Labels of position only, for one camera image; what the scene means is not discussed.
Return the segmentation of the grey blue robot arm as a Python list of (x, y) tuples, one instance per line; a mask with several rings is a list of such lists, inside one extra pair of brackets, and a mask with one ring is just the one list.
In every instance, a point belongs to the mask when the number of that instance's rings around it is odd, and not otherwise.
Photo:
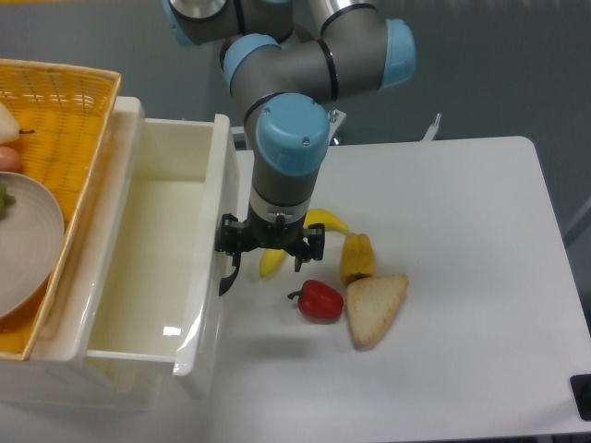
[(324, 231), (304, 219), (330, 142), (325, 105), (406, 82), (416, 45), (400, 19), (369, 1), (313, 1), (317, 36), (297, 34), (289, 1), (167, 1), (179, 41), (223, 43), (227, 87), (254, 153), (247, 217), (222, 216), (215, 248), (239, 260), (279, 249), (319, 260)]

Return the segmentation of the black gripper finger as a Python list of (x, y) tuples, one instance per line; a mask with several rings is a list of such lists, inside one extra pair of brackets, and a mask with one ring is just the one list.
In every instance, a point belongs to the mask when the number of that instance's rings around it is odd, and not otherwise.
[(294, 246), (295, 272), (299, 272), (302, 265), (310, 261), (321, 261), (324, 256), (325, 225), (312, 223), (308, 228), (301, 229)]
[(232, 265), (240, 267), (241, 255), (249, 247), (249, 227), (245, 221), (226, 213), (222, 216), (215, 235), (214, 247), (232, 258)]

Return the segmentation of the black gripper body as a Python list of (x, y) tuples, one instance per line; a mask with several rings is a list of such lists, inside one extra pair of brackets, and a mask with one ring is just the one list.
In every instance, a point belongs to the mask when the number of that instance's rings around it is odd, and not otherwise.
[(305, 217), (292, 221), (266, 221), (254, 210), (249, 210), (246, 219), (244, 251), (254, 249), (281, 249), (291, 256), (300, 255), (308, 248), (303, 234)]

